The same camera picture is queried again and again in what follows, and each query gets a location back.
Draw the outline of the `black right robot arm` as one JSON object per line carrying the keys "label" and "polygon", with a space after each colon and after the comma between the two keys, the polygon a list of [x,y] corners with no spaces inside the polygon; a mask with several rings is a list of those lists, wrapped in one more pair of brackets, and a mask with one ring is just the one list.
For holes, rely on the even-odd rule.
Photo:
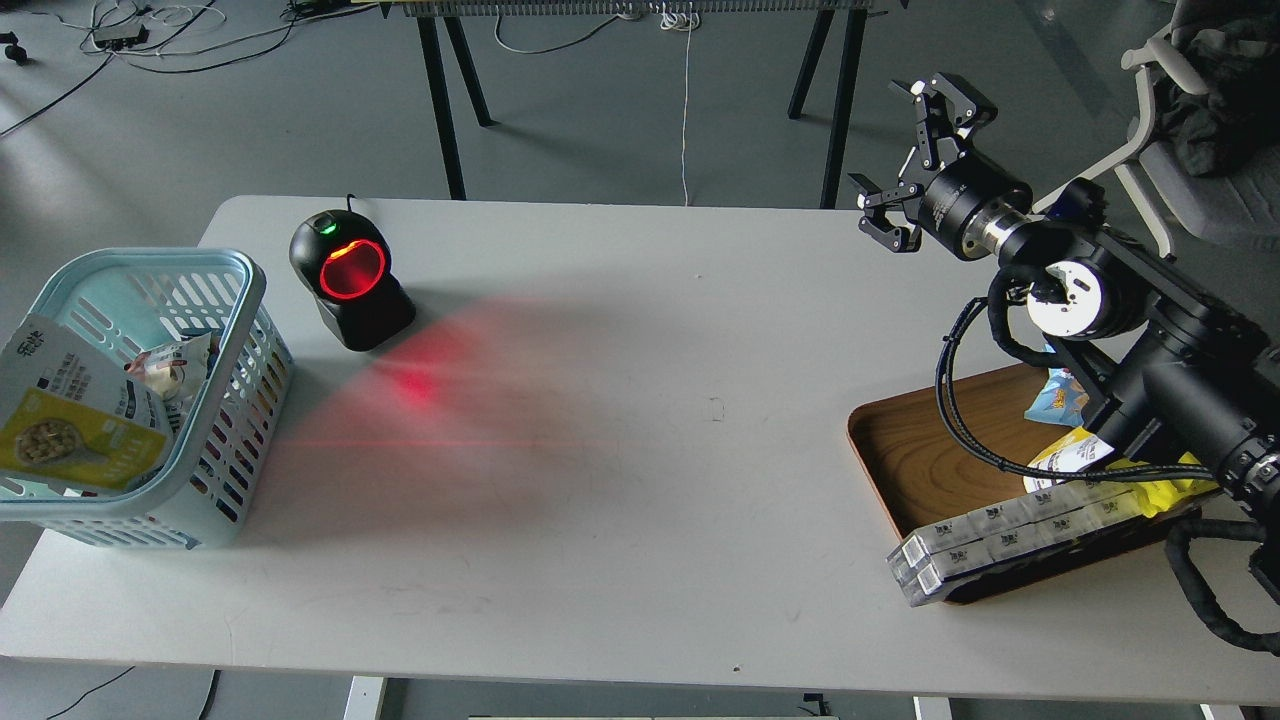
{"label": "black right robot arm", "polygon": [[996,345],[1029,366],[1066,368],[1087,393],[1084,428],[1132,461],[1097,480],[1212,480],[1242,521],[1185,519],[1165,542],[1196,616],[1235,647],[1277,652],[1277,634],[1229,618],[1190,559],[1199,538],[1254,544],[1248,569],[1277,596],[1277,388],[1257,370],[1268,337],[1167,259],[1112,228],[1105,191],[1078,177],[1044,210],[1028,183],[982,155],[972,137],[997,106],[961,76],[893,82],[915,110],[915,143],[896,186],[851,174],[860,229],[892,252],[929,236],[961,261],[992,256],[988,290],[943,338],[934,398],[947,432],[1006,473],[1024,466],[980,443],[954,393],[959,345],[986,315]]}

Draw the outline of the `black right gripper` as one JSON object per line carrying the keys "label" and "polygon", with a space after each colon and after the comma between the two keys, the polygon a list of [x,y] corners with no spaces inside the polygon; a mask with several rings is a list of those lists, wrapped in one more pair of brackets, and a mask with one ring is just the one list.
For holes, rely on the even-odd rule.
{"label": "black right gripper", "polygon": [[973,151],[970,136],[998,117],[998,108],[961,76],[938,72],[890,87],[915,108],[915,176],[883,190],[847,173],[863,213],[859,228],[891,252],[916,252],[923,233],[955,258],[974,261],[992,254],[980,238],[987,222],[975,217],[991,205],[1030,210],[1030,186]]}

